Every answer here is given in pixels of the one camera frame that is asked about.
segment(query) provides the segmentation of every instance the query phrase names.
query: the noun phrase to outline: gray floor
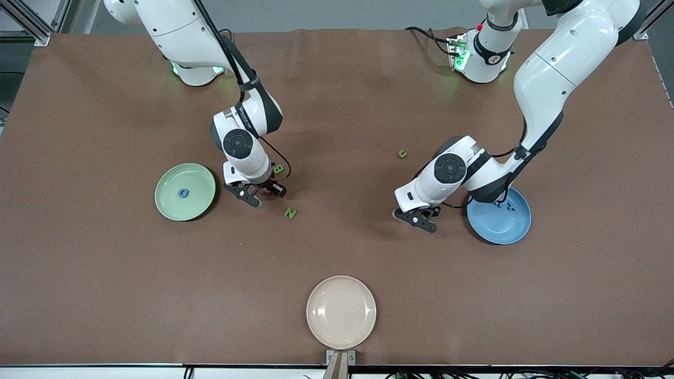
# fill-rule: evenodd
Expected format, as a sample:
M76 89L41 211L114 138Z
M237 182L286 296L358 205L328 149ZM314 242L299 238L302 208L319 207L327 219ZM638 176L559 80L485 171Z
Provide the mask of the gray floor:
M407 26L474 27L484 18L477 1L465 0L203 0L218 27L234 32L281 32L296 29L361 28L403 29ZM651 7L656 0L642 0ZM71 32L96 34L145 33L115 21L101 0L79 0L73 9ZM526 11L531 28L554 28L542 7ZM674 11L664 15L648 32L653 55L663 80L674 88ZM30 44L0 44L0 71L25 71ZM21 76L0 75L0 106L7 109L16 96Z

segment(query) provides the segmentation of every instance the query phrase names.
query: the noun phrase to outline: plate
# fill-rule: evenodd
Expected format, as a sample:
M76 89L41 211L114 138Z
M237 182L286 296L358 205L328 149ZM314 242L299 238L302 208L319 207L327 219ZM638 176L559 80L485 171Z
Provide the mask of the plate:
M376 317L372 292L350 276L333 276L322 281L307 302L309 329L332 349L346 350L365 341Z
M191 220L211 205L215 187L215 178L207 168L196 163L183 163L159 179L154 190L154 203L166 218Z
M531 227L531 208L514 188L508 190L508 197L501 204L470 202L466 211L475 233L498 245L520 241Z

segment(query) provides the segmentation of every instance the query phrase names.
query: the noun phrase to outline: plate rim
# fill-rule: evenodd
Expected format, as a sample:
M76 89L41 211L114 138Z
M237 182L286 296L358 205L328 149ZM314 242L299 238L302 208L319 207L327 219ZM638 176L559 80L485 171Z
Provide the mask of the plate rim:
M212 173L206 166L200 165L199 163L187 162L187 163L181 163L180 165L176 165L176 166L174 166L174 167L171 167L170 169L168 169L168 171L166 171L166 172L164 173L164 175L162 175L162 177L159 179L159 181L157 181L157 185L156 185L155 188L154 188L154 206L157 208L157 210L159 211L159 213L162 214L162 216L168 218L168 219L171 220L171 221L189 221L189 220L192 220L192 219L194 219L194 218L197 218L197 217L201 216L201 215L206 211L206 209L208 209L208 207L206 207L206 209L204 209L203 211L201 211L199 214L197 214L197 215L195 215L195 216L193 216L193 217L188 217L188 218L184 218L184 217L174 218L174 217L170 217L169 215L167 215L166 213L164 213L163 205L160 206L160 203L161 203L160 198L159 198L159 197L160 197L160 196L159 196L159 195L160 195L160 185L162 184L162 182L164 182L164 179L166 178L166 176L167 176L171 171L174 171L174 170L176 170L176 169L178 169L178 168L180 168L180 167L182 167L182 166L197 167L198 170L195 169L195 171L202 171L203 173L208 173L208 179L209 179L209 182L210 182L210 184L212 185L212 188L213 188L213 196L212 196L212 198L211 198L211 201L210 201L210 203L209 203L209 206L210 206L211 204L213 204L213 199L215 198L215 195L216 195L216 192L217 192L218 184L216 183L215 176L213 176L213 173ZM179 174L179 173L181 173L181 172L183 172L183 171L185 171L185 170L180 170L180 171L179 171L178 173L176 173L175 175L177 175L177 174Z
M367 291L367 294L369 294L370 298L372 298L373 314L374 314L374 319L373 319L372 325L370 326L369 330L367 331L365 337L364 337L362 340L357 341L355 344L347 345L347 347L335 347L335 346L333 346L333 345L327 344L326 341L324 341L323 339L319 338L319 337L316 335L316 331L315 331L314 328L312 327L311 321L309 321L309 314L311 313L311 312L310 312L311 310L309 309L309 304L311 303L311 299L314 297L315 292L316 292L316 291L317 291L317 290L318 290L318 289L319 289L325 282L333 281L333 280L335 280L335 279L349 279L349 280L354 281L356 284L358 284L358 285L362 286L363 288L365 288L365 290ZM331 276L331 277L329 277L329 278L326 278L326 279L322 280L320 283L318 283L318 284L316 285L316 287L313 288L313 290L311 291L311 294L309 294L309 298L307 298L307 307L306 307L306 314L305 314L305 315L306 315L306 317L307 317L307 325L309 325L309 329L310 329L311 333L313 334L314 338L316 338L316 339L318 340L318 342L322 343L323 345L325 345L325 346L327 346L327 347L329 347L329 348L331 348L331 349L346 350L346 349L351 349L351 348L353 348L353 347L356 347L356 346L360 345L361 343L365 342L365 340L367 339L367 337L370 337L370 334L372 334L372 330L374 330L375 324L377 324L377 301L375 300L375 297L374 297L374 295L372 294L372 291L370 291L370 288L368 288L367 285L365 285L365 283L363 283L363 282L360 281L359 279L356 279L356 278L354 278L353 276L348 276L348 275L335 275L335 276Z
M505 242L497 242L497 241L493 241L492 239L489 239L489 238L485 237L482 233L480 233L480 231L479 231L477 228L475 228L475 225L473 224L473 222L472 222L471 219L470 219L470 213L469 213L469 210L470 210L470 209L474 209L474 208L475 208L475 205L470 206L470 204L469 204L469 205L466 207L466 216L468 217L468 223L470 224L470 227L472 228L472 230L473 230L475 233L477 233L477 235L479 235L482 239L484 239L485 241L487 241L487 242L489 242L489 243L495 243L495 244L497 244L497 245L511 245L511 244L513 244L513 243L516 243L516 242L521 241L524 237L526 237L527 233L529 233L529 229L531 229L531 223L532 223L532 220L533 220L533 215L531 214L531 207L529 206L529 202L526 201L526 198L524 197L524 195L522 195L522 192L519 192L519 191L516 190L515 188L510 187L510 188L508 188L508 191L509 191L509 192L515 192L515 194L518 195L518 196L522 199L522 201L524 201L524 205L526 206L527 213L529 214L529 218L528 218L528 222L527 222L528 225L527 225L526 228L523 230L522 235L519 236L518 238L516 238L516 239L513 240L513 241L510 241L510 240L509 240L509 241L505 241Z

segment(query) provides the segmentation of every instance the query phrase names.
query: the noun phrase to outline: white plate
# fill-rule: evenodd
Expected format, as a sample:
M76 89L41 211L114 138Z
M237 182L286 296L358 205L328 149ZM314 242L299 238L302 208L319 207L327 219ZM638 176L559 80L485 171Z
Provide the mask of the white plate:
M377 306L372 292L358 279L333 276L313 289L307 302L307 322L324 345L346 350L372 332Z

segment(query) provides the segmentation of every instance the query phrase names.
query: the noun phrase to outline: brown tabletop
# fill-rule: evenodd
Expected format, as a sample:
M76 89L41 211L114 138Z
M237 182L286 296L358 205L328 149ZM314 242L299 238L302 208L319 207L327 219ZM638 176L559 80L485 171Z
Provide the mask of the brown tabletop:
M234 77L191 88L148 36L54 35L0 138L0 363L321 361L305 306L337 274L377 301L360 363L666 362L674 114L645 42L573 93L515 182L533 213L521 242L485 243L457 210L433 235L392 218L444 140L518 141L513 77L547 35L523 32L488 85L410 32L237 35L284 111L269 141L293 165L288 195L252 209L220 191L187 223L159 214L154 188L186 162L222 185L209 126Z

